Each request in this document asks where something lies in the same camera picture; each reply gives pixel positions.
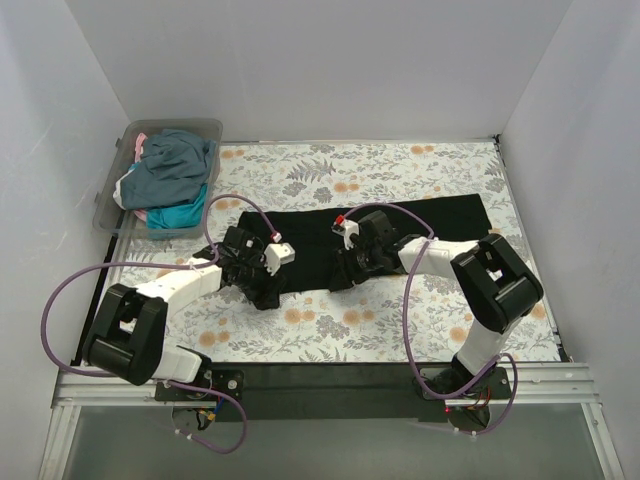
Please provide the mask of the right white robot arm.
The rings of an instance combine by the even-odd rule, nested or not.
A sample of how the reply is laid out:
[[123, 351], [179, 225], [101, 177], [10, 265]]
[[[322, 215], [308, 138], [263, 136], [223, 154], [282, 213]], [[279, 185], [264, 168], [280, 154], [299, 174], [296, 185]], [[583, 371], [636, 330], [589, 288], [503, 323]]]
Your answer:
[[471, 398], [486, 389], [510, 334], [544, 296], [540, 281], [499, 234], [471, 241], [440, 240], [433, 234], [400, 236], [380, 210], [357, 221], [340, 215], [332, 230], [343, 240], [334, 252], [333, 292], [378, 274], [457, 281], [473, 323], [448, 368], [431, 378], [414, 374], [419, 388], [432, 398]]

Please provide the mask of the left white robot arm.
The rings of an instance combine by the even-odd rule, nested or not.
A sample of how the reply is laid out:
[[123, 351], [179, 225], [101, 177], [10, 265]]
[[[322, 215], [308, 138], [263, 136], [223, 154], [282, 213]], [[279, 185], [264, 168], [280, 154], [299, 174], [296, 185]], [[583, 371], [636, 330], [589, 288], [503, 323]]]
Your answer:
[[193, 400], [213, 386], [208, 357], [165, 342], [167, 321], [202, 296], [225, 287], [241, 290], [258, 310], [276, 309], [285, 278], [273, 272], [267, 248], [250, 232], [227, 229], [224, 240], [195, 253], [180, 269], [134, 287], [109, 287], [82, 348], [83, 360], [142, 385], [177, 381]]

